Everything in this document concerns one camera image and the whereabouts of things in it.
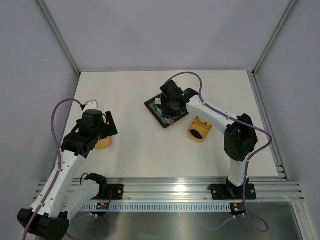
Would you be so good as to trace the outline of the metal tongs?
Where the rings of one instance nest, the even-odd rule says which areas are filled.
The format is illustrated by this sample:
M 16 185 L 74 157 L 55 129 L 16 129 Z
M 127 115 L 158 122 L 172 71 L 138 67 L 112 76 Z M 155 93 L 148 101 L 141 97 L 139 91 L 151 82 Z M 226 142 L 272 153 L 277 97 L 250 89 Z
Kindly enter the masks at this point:
M 170 115 L 170 110 L 168 109 L 168 107 L 164 104 L 161 105 L 161 117 L 163 119 L 165 119 L 167 121 L 167 123 L 169 125 L 173 125 L 174 124 L 174 119 L 173 117 Z

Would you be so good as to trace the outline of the orange lunch box lid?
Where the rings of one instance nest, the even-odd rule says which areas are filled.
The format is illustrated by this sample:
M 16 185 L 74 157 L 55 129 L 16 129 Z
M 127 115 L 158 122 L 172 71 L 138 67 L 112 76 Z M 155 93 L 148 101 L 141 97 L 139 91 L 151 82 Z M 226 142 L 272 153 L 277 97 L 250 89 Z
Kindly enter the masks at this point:
M 96 150 L 104 150 L 111 146 L 112 144 L 112 137 L 108 136 L 105 139 L 100 139 L 97 144 L 95 145 Z

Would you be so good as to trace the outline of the white tofu cube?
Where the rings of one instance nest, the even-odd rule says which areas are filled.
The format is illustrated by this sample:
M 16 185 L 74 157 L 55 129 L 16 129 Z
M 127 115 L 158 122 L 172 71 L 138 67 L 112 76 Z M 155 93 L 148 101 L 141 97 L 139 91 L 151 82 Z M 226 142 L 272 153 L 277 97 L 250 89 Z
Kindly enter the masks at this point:
M 155 103 L 156 105 L 161 105 L 161 104 L 162 104 L 160 98 L 155 98 L 155 99 L 154 99 L 154 103 Z

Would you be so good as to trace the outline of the white rice ball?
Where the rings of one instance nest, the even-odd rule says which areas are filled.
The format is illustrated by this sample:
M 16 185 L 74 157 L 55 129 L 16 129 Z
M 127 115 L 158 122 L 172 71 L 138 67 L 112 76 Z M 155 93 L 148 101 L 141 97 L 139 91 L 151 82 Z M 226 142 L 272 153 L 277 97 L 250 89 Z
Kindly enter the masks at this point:
M 198 117 L 197 120 L 198 120 L 199 123 L 201 123 L 201 124 L 203 124 L 203 125 L 206 125 L 206 124 L 207 124 L 207 121 L 204 120 L 204 119 L 202 119 L 202 118 L 200 118 L 200 117 Z

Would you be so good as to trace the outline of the black seaweed piece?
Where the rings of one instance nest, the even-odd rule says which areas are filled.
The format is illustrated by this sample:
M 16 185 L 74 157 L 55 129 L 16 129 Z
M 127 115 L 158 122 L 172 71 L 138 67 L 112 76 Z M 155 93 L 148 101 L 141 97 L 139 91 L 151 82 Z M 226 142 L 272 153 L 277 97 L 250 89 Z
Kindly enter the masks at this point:
M 203 136 L 196 129 L 191 129 L 190 130 L 190 134 L 192 136 L 194 136 L 195 138 L 197 138 L 197 139 L 202 139 L 203 138 Z

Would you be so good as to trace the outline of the orange lunch box base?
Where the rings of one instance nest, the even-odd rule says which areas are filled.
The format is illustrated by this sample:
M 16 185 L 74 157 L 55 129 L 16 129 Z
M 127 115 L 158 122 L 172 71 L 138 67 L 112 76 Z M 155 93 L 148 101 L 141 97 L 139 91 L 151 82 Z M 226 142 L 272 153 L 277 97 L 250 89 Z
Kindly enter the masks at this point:
M 196 143 L 202 143 L 212 129 L 212 124 L 196 116 L 188 128 L 188 137 Z

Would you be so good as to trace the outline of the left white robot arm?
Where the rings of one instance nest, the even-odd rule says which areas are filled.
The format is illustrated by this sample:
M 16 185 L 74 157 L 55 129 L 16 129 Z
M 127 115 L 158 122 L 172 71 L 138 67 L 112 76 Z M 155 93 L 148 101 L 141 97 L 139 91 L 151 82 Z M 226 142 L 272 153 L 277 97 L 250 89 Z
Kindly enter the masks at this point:
M 47 240 L 61 240 L 71 220 L 91 199 L 112 194 L 107 178 L 90 173 L 69 197 L 66 193 L 75 174 L 100 140 L 118 134 L 112 113 L 88 109 L 58 147 L 58 161 L 42 192 L 30 208 L 19 210 L 17 220 L 24 227 L 23 239 L 32 234 Z

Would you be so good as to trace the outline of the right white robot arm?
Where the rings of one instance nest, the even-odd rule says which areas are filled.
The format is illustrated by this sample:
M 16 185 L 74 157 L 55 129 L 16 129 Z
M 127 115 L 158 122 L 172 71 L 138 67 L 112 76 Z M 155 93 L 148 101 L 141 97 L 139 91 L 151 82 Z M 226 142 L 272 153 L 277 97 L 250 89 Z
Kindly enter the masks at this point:
M 230 115 L 203 103 L 200 95 L 191 88 L 183 91 L 179 87 L 167 89 L 162 86 L 160 90 L 161 115 L 170 125 L 174 124 L 176 118 L 188 113 L 205 120 L 223 134 L 223 149 L 230 158 L 227 179 L 230 183 L 226 190 L 230 197 L 239 198 L 245 192 L 245 161 L 258 142 L 256 131 L 250 127 L 251 117 L 247 114 Z

